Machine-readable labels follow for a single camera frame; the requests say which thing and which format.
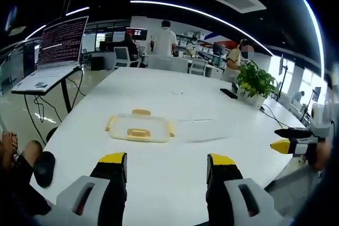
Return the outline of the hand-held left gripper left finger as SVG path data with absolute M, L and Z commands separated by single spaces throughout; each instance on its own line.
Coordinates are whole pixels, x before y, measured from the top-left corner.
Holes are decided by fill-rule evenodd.
M 127 200 L 127 153 L 102 157 L 57 196 L 62 225 L 122 225 Z

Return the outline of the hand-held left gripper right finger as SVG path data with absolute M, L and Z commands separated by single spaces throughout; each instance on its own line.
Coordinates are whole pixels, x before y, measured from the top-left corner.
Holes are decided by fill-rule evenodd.
M 235 162 L 215 153 L 207 157 L 208 225 L 278 225 L 281 215 L 274 200 Z

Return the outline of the person's right hand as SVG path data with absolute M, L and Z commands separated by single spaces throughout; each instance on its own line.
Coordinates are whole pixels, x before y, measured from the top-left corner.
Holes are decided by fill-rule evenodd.
M 332 145 L 326 140 L 310 144 L 305 153 L 308 165 L 317 171 L 324 170 L 331 156 L 331 149 Z

